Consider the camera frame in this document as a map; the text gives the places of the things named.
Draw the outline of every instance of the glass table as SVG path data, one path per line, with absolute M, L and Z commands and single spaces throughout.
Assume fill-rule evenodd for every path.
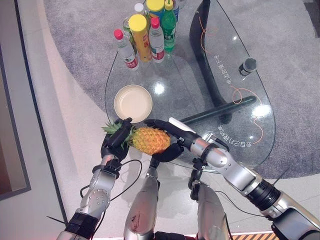
M 108 118 L 117 118 L 117 92 L 140 85 L 152 97 L 149 119 L 182 120 L 209 142 L 219 138 L 236 161 L 254 168 L 272 150 L 275 119 L 258 72 L 239 73 L 248 57 L 218 1 L 188 1 L 179 12 L 174 50 L 163 62 L 140 61 L 137 71 L 129 71 L 117 54 L 105 88 Z M 173 163 L 192 168 L 193 158 L 185 151 Z

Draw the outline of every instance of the plastic bottle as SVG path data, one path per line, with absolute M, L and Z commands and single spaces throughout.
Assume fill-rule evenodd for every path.
M 129 27 L 133 35 L 136 49 L 140 60 L 147 63 L 152 60 L 149 34 L 147 30 L 147 20 L 140 14 L 134 14 L 129 19 Z
M 165 59 L 165 39 L 158 17 L 151 18 L 149 41 L 153 61 L 156 63 L 161 63 Z
M 149 31 L 149 29 L 150 29 L 150 17 L 149 17 L 148 11 L 145 10 L 144 5 L 142 3 L 136 3 L 134 5 L 134 10 L 135 10 L 135 12 L 137 14 L 141 14 L 141 15 L 143 15 L 145 17 L 145 19 L 146 19 L 146 28 Z
M 180 1 L 179 0 L 173 0 L 173 13 L 175 15 L 175 21 L 176 22 L 178 22 L 179 7 L 180 7 Z
M 119 54 L 123 57 L 126 66 L 131 70 L 137 70 L 139 67 L 138 60 L 129 40 L 124 37 L 124 34 L 120 29 L 114 30 L 113 35 L 116 39 Z
M 162 17 L 162 30 L 164 35 L 164 50 L 168 53 L 172 52 L 175 46 L 176 38 L 176 16 L 173 12 L 173 0 L 165 0 L 164 14 Z

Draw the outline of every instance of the plate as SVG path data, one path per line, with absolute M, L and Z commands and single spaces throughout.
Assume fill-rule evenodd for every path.
M 127 85 L 117 92 L 113 105 L 119 118 L 132 118 L 135 124 L 145 120 L 151 113 L 152 98 L 144 87 Z

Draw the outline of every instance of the black cable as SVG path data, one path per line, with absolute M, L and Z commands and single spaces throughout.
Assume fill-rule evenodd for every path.
M 118 166 L 118 167 L 115 169 L 115 171 L 118 170 L 119 168 L 121 168 L 123 165 L 126 165 L 126 164 L 131 163 L 131 162 L 138 162 L 138 163 L 140 163 L 140 171 L 139 171 L 138 177 L 134 180 L 134 182 L 133 182 L 132 184 L 130 184 L 130 186 L 128 186 L 125 190 L 123 190 L 123 191 L 122 191 L 121 193 L 119 193 L 117 196 L 115 196 L 114 198 L 112 198 L 112 199 L 110 200 L 110 202 L 111 202 L 112 200 L 116 199 L 117 197 L 119 197 L 121 194 L 123 194 L 123 193 L 124 193 L 125 191 L 127 191 L 129 188 L 131 188 L 132 185 L 135 184 L 136 181 L 138 181 L 138 179 L 140 178 L 140 175 L 141 175 L 141 172 L 142 172 L 142 162 L 141 162 L 140 160 L 137 160 L 137 159 L 133 159 L 133 160 L 130 160 L 130 161 L 125 162 L 124 164 L 121 164 L 120 166 Z M 81 190 L 80 190 L 80 195 L 82 195 L 82 191 L 83 191 L 84 189 L 88 188 L 88 187 L 89 187 L 89 185 L 84 186 L 83 188 L 81 188 Z M 106 215 L 106 210 L 103 212 L 103 215 L 102 215 L 102 217 L 101 217 L 101 220 L 100 220 L 98 226 L 96 227 L 96 229 L 94 230 L 93 235 L 92 235 L 92 237 L 91 237 L 91 240 L 94 238 L 95 233 L 98 231 L 100 225 L 102 224 L 102 221 L 104 220 L 105 215 Z
M 100 225 L 102 224 L 102 221 L 104 220 L 105 215 L 106 215 L 106 210 L 104 210 L 103 215 L 102 215 L 102 217 L 101 217 L 101 220 L 100 220 L 100 222 L 99 222 L 99 225 L 98 225 L 98 226 L 96 227 L 96 229 L 94 230 L 93 235 L 92 235 L 92 237 L 91 237 L 91 240 L 94 239 L 94 235 L 96 234 L 96 231 L 98 231 Z
M 272 186 L 274 186 L 288 172 L 289 169 L 290 167 L 284 170 L 284 172 L 280 174 L 280 176 L 274 181 L 274 183 L 272 183 Z
M 139 175 L 138 175 L 138 179 L 139 179 L 139 177 L 140 177 L 140 175 L 141 175 L 141 171 L 142 171 L 142 162 L 141 162 L 140 160 L 133 159 L 133 160 L 127 161 L 127 162 L 125 162 L 124 164 L 121 164 L 120 166 L 118 166 L 118 167 L 115 169 L 115 171 L 118 170 L 119 168 L 121 168 L 123 165 L 126 165 L 126 164 L 131 163 L 131 162 L 139 162 L 139 163 L 140 163 L 141 168 L 140 168 L 140 172 L 139 172 Z M 136 181 L 137 181 L 138 179 L 136 179 L 127 189 L 125 189 L 125 190 L 124 190 L 123 192 L 121 192 L 119 195 L 117 195 L 116 197 L 112 198 L 112 199 L 110 200 L 110 202 L 111 202 L 112 200 L 114 200 L 115 198 L 119 197 L 119 196 L 120 196 L 121 194 L 123 194 L 125 191 L 127 191 L 133 184 L 136 183 Z M 80 189 L 80 196 L 81 196 L 81 198 L 84 197 L 84 195 L 83 195 L 83 193 L 82 193 L 83 190 L 85 190 L 85 189 L 87 189 L 87 188 L 89 188 L 89 187 L 90 187 L 90 185 L 87 185 L 87 186 L 84 186 L 83 188 Z
M 58 220 L 58 219 L 56 219 L 56 218 L 54 218 L 52 216 L 46 216 L 46 217 L 49 218 L 49 219 L 55 220 L 55 221 L 57 221 L 59 223 L 66 224 L 64 221 Z
M 186 169 L 191 169 L 191 170 L 194 170 L 195 168 L 194 167 L 189 167 L 189 166 L 183 166 L 183 165 L 180 165 L 178 163 L 175 163 L 175 162 L 166 162 L 166 163 L 169 163 L 169 164 L 173 164 L 173 165 L 177 165 L 177 166 L 180 166 L 180 167 L 183 167 L 183 168 L 186 168 Z
M 230 227 L 229 227 L 229 223 L 228 223 L 228 219 L 227 219 L 227 214 L 226 213 L 224 213 L 224 217 L 225 217 L 226 228 L 228 229 L 228 233 L 229 233 L 230 239 L 234 240 L 234 238 L 233 238 L 233 236 L 231 234 L 231 231 L 230 231 Z
M 254 214 L 254 213 L 250 213 L 250 212 L 247 212 L 247 211 L 244 211 L 242 209 L 240 209 L 239 207 L 237 207 L 237 205 L 230 199 L 230 197 L 228 197 L 227 194 L 225 194 L 223 191 L 214 191 L 215 193 L 221 193 L 223 195 L 226 196 L 227 199 L 229 199 L 229 201 L 235 206 L 236 209 L 240 210 L 241 212 L 244 212 L 245 214 L 250 214 L 250 215 L 253 215 L 253 216 L 257 216 L 257 217 L 265 217 L 265 216 L 262 216 L 262 215 L 258 215 L 258 214 Z
M 118 166 L 115 170 L 117 170 L 117 169 L 121 168 L 123 165 L 126 165 L 126 164 L 131 163 L 131 162 L 138 162 L 138 163 L 140 163 L 140 171 L 139 171 L 139 174 L 138 174 L 137 178 L 134 180 L 134 182 L 133 182 L 130 186 L 128 186 L 125 190 L 123 190 L 123 191 L 122 191 L 121 193 L 119 193 L 117 196 L 115 196 L 114 198 L 112 198 L 112 199 L 110 200 L 110 202 L 113 201 L 113 200 L 115 200 L 115 199 L 116 199 L 117 197 L 119 197 L 121 194 L 125 193 L 125 192 L 126 192 L 129 188 L 131 188 L 132 185 L 135 184 L 136 181 L 138 181 L 138 179 L 140 178 L 141 171 L 142 171 L 142 162 L 141 162 L 140 160 L 137 160 L 137 159 L 133 159 L 133 160 L 130 160 L 130 161 L 125 162 L 124 164 L 121 164 L 121 166 Z
M 84 198 L 84 195 L 82 194 L 82 191 L 87 189 L 88 187 L 90 187 L 90 185 L 84 186 L 83 188 L 80 189 L 80 196 L 81 196 L 82 199 Z

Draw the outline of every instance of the floor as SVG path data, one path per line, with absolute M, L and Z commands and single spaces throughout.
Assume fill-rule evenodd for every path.
M 50 33 L 43 0 L 19 0 L 18 5 L 39 112 L 65 211 L 70 219 L 80 204 L 80 188 L 88 184 L 92 167 L 100 163 L 100 146 L 104 138 L 101 126 L 105 124 L 106 116 L 84 93 L 63 62 Z M 133 158 L 143 161 L 142 172 L 145 174 L 149 157 L 131 148 L 127 159 Z M 139 166 L 135 163 L 123 167 L 112 192 L 119 193 L 125 189 L 136 178 L 138 171 Z M 196 233 L 198 205 L 189 198 L 187 186 L 191 170 L 166 163 L 159 166 L 158 172 L 161 188 L 155 230 Z M 204 173 L 202 180 L 215 190 L 224 191 L 241 209 L 259 214 L 221 175 Z M 96 237 L 123 235 L 127 213 L 142 181 L 143 176 L 134 187 L 111 203 Z M 276 187 L 320 218 L 319 183 L 320 174 L 315 174 L 281 179 Z M 240 212 L 223 195 L 219 197 L 232 232 L 270 230 L 271 223 L 265 218 Z

